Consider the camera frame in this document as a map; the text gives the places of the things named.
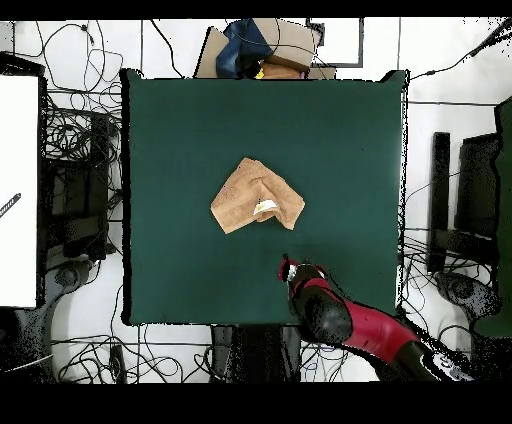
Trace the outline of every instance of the folded cloth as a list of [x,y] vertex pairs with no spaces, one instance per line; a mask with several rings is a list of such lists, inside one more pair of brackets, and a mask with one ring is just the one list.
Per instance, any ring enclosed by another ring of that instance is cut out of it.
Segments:
[[212,202],[211,211],[226,234],[275,216],[293,230],[304,200],[261,162],[244,158]]

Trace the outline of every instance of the cardboard box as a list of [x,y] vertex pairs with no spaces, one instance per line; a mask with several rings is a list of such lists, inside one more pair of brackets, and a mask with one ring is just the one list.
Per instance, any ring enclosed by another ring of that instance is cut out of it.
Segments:
[[263,69],[262,79],[300,79],[300,72],[287,66],[263,62],[261,68]]
[[300,72],[309,69],[320,41],[318,32],[282,19],[277,19],[276,22],[274,18],[253,18],[253,21],[270,48],[276,49],[274,54],[265,59],[265,62],[287,66]]
[[208,28],[194,78],[217,78],[217,56],[228,42],[229,38],[218,29]]
[[308,79],[334,79],[336,68],[311,68]]

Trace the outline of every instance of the green tablecloth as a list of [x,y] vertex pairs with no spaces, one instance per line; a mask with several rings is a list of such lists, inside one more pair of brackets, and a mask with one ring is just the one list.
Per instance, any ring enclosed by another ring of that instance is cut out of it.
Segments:
[[[383,82],[126,76],[131,324],[295,323],[277,279],[283,253],[395,312],[405,72]],[[246,156],[304,198],[294,231],[275,218],[229,235],[218,225],[210,204]]]

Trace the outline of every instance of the white board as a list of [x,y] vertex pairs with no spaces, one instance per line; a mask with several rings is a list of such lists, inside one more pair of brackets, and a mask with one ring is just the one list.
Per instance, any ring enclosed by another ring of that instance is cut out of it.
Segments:
[[38,79],[0,75],[0,306],[36,306]]

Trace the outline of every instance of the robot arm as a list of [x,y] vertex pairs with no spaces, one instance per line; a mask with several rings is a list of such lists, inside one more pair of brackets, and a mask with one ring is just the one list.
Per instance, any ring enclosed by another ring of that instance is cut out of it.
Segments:
[[290,307],[304,340],[366,352],[405,380],[471,380],[396,319],[340,297],[320,267],[285,257],[279,278],[288,283]]

